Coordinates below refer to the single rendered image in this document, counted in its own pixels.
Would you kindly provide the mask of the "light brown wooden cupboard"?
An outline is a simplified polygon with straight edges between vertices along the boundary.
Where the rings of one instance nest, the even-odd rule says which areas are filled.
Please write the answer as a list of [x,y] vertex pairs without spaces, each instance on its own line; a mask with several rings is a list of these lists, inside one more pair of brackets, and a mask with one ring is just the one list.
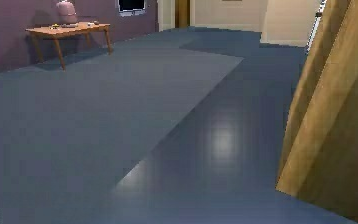
[[358,0],[327,0],[290,106],[276,188],[358,223]]

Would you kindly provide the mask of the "orange wooden table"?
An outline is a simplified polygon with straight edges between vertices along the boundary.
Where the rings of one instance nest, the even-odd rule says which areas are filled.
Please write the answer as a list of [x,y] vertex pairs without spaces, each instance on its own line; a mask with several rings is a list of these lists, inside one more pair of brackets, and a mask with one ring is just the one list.
[[75,28],[62,28],[59,27],[58,29],[50,29],[51,26],[45,27],[37,27],[37,28],[27,28],[26,32],[31,37],[32,43],[35,48],[35,52],[37,54],[38,60],[43,63],[44,57],[39,46],[38,38],[39,37],[46,37],[53,41],[57,56],[60,61],[61,68],[63,70],[66,69],[65,62],[63,59],[63,54],[60,46],[60,39],[64,37],[70,37],[75,35],[84,35],[87,44],[90,44],[90,37],[89,34],[92,32],[103,32],[107,44],[108,54],[111,54],[113,48],[110,42],[110,35],[109,29],[110,25],[106,23],[100,23],[99,25],[88,26],[88,22],[78,22],[78,27]]

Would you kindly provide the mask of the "brown wooden room door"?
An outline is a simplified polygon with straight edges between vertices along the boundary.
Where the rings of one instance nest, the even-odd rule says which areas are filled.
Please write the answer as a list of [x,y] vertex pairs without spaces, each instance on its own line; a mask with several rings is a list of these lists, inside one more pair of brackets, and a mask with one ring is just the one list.
[[185,28],[190,25],[190,0],[175,0],[175,27]]

